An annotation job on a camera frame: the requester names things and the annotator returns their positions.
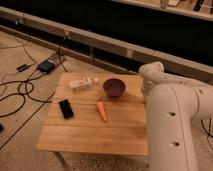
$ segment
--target brown bowl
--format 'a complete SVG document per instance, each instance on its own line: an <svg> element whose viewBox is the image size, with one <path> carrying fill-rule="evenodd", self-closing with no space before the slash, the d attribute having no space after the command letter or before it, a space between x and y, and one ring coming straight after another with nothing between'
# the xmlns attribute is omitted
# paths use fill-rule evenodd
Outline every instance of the brown bowl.
<svg viewBox="0 0 213 171"><path fill-rule="evenodd" d="M103 89L109 97L120 97L124 93L126 86L122 80L110 78L104 82Z"/></svg>

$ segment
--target orange carrot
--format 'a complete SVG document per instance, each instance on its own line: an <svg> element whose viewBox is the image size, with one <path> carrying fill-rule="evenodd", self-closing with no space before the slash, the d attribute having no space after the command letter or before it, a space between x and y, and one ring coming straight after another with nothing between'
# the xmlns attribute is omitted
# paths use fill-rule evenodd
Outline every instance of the orange carrot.
<svg viewBox="0 0 213 171"><path fill-rule="evenodd" d="M97 102L97 108L98 108L99 114L100 114L101 118L103 119L103 121L108 122L107 113L105 112L104 104L101 100L99 100Z"/></svg>

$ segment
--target gray floor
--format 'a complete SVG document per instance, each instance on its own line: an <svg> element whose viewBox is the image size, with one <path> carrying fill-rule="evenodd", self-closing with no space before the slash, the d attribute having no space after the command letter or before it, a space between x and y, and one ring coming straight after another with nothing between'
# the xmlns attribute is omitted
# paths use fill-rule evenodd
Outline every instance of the gray floor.
<svg viewBox="0 0 213 171"><path fill-rule="evenodd" d="M18 45L19 42L12 36L0 32L0 47ZM29 43L26 45L27 51L38 63L49 57L53 51ZM23 48L0 49L0 78L4 74L16 72L16 67L32 61L26 56ZM66 57L65 67L73 72L99 72L106 73L101 68L85 64L73 58ZM25 79L35 67L24 71L16 76L8 76L5 81ZM58 67L50 75L35 81L35 91L33 97L47 99L54 92L57 82L63 69ZM17 85L9 86L6 94L16 91ZM5 101L0 101L0 114L8 113L20 105L22 99L11 97ZM40 103L27 99L27 103L22 110L16 114L0 118L0 123L5 127L4 132L0 133L0 147L8 138L33 114L40 106ZM36 143L41 132L42 124L47 114L49 104L46 104L18 133L0 150L0 170L63 170L55 156L50 152L36 150ZM195 147L201 171L213 170L213 151L206 142L199 121L192 122ZM148 159L143 156L119 156L119 155L100 155L100 154L81 154L81 153L62 153L67 161L70 170L76 171L139 171L147 170Z"/></svg>

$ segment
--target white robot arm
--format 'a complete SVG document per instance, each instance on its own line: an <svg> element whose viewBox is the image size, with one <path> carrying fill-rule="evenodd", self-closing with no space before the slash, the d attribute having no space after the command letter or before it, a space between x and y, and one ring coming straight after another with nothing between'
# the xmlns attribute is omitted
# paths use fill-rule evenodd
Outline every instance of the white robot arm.
<svg viewBox="0 0 213 171"><path fill-rule="evenodd" d="M198 171L192 118L213 114L213 87L164 73L160 62L140 67L147 95L147 131L151 171Z"/></svg>

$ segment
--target table top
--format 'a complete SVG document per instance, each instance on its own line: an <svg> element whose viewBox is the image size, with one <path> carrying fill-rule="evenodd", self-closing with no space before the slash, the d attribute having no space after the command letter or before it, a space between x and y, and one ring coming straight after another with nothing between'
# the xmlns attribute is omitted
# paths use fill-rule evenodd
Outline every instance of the table top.
<svg viewBox="0 0 213 171"><path fill-rule="evenodd" d="M71 80L97 77L99 83L89 89L72 92ZM126 84L120 98L109 98L103 83L119 78ZM37 143L38 150L104 154L148 155L145 99L137 75L64 73ZM96 103L102 99L109 122L100 118ZM65 120L58 102L68 99L74 117Z"/></svg>

